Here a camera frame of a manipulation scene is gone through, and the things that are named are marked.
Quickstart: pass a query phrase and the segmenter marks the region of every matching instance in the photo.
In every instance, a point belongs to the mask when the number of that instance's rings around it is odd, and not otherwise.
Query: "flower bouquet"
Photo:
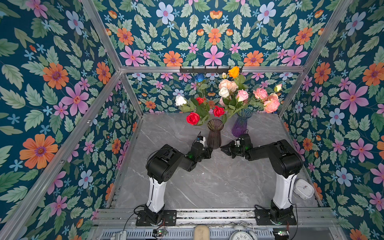
[[[264,110],[266,113],[276,111],[280,105],[276,93],[281,90],[281,84],[275,86],[274,92],[270,95],[263,88],[257,88],[250,94],[247,92],[248,86],[244,84],[245,76],[239,74],[239,72],[240,69],[236,66],[230,69],[228,74],[223,73],[222,80],[218,85],[218,94],[221,96],[219,104],[221,106],[214,106],[214,109],[211,111],[215,117],[222,118],[223,124],[225,124],[228,118],[248,108],[249,105],[256,109]],[[187,116],[189,124],[201,126],[210,119],[210,105],[206,99],[206,88],[208,85],[205,83],[203,74],[198,74],[196,81],[198,83],[197,93],[199,97],[187,100],[183,96],[177,96],[176,106],[182,112],[190,112]]]

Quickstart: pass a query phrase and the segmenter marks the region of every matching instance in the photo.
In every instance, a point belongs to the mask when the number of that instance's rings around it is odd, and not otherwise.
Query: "gray marble surface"
[[[150,153],[164,144],[187,153],[201,131],[208,136],[208,128],[192,126],[185,121],[188,114],[146,114],[128,162],[128,171],[116,202],[116,209],[130,209],[146,203],[149,194],[149,177],[145,169]],[[221,131],[222,145],[235,137],[231,128],[236,117],[228,119]],[[277,114],[253,114],[248,120],[248,130],[253,146],[287,139]],[[297,179],[306,179],[302,170]],[[198,163],[187,172],[178,168],[168,181],[164,196],[166,208],[232,208],[253,207],[259,204],[269,207],[275,194],[276,174],[269,159],[249,162],[237,156],[232,159],[220,149],[212,158]],[[315,197],[308,200],[293,194],[298,207],[317,207]]]

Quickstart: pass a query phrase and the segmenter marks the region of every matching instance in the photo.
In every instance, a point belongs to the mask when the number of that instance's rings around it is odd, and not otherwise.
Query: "white rose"
[[[221,97],[223,98],[227,98],[229,96],[229,91],[228,91],[228,88],[226,87],[222,87],[220,89],[220,92],[218,93]]]
[[[183,96],[180,96],[180,95],[178,95],[176,97],[175,101],[176,101],[176,106],[180,106],[180,105],[183,105],[183,104],[187,103],[187,100]]]

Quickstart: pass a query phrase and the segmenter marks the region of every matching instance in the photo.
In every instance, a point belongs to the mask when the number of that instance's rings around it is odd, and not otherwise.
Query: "clock face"
[[[239,231],[236,231],[234,232],[231,237],[229,238],[229,240],[253,240],[251,235],[249,235],[248,233],[246,232],[239,232]]]

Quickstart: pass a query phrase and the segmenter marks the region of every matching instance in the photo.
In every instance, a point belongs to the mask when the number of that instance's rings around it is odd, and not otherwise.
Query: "red rose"
[[[202,104],[204,102],[204,99],[203,98],[196,98],[197,102],[200,104]]]
[[[187,123],[191,125],[196,125],[200,120],[200,116],[197,113],[190,113],[187,116]]]
[[[215,106],[215,109],[214,109],[215,117],[221,117],[224,114],[225,114],[224,108],[220,108],[218,106]]]

